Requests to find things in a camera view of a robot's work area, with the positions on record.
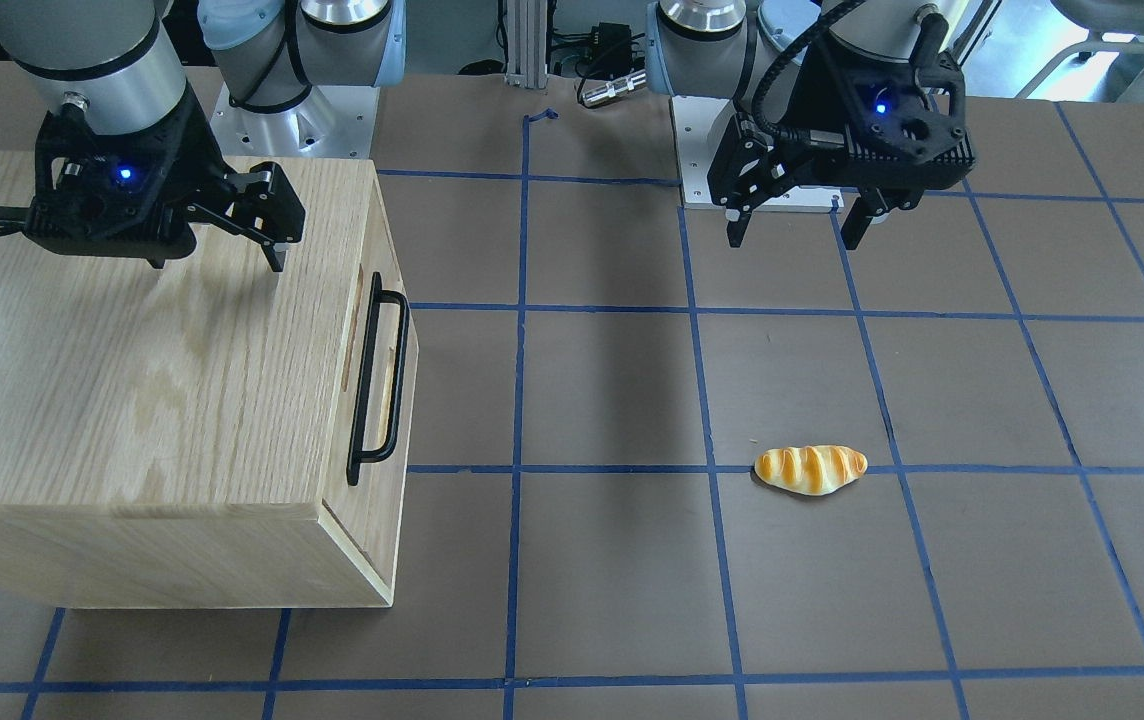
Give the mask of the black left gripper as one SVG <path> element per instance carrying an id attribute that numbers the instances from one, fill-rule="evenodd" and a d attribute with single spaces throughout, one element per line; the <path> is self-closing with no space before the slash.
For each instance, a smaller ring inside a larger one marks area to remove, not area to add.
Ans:
<path id="1" fill-rule="evenodd" d="M 974 171 L 966 127 L 966 78 L 939 53 L 925 68 L 869 58 L 842 45 L 810 46 L 795 84 L 792 124 L 837 133 L 841 149 L 816 152 L 807 179 L 856 187 L 840 229 L 847 251 L 892 211 L 915 209 L 925 190 L 948 190 Z M 799 145 L 773 139 L 732 110 L 706 173 L 710 199 L 726 209 L 726 240 L 742 246 L 752 211 L 799 184 Z"/>

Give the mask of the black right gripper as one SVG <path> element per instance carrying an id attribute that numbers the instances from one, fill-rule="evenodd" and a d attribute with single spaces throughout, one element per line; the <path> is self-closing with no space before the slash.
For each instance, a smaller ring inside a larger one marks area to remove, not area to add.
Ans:
<path id="1" fill-rule="evenodd" d="M 248 238 L 271 272 L 284 272 L 305 209 L 279 163 L 232 171 L 194 95 L 127 135 L 96 135 L 89 109 L 67 97 L 41 124 L 22 229 L 29 242 L 57 255 L 136 258 L 162 270 L 194 254 L 197 222 Z"/>

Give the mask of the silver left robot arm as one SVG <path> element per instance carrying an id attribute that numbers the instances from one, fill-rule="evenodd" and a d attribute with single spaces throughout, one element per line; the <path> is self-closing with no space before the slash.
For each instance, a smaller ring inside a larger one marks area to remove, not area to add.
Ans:
<path id="1" fill-rule="evenodd" d="M 800 187 L 852 188 L 840 232 L 916 208 L 974 171 L 966 76 L 950 52 L 962 1 L 656 1 L 656 94 L 724 100 L 706 187 L 729 246 Z"/>

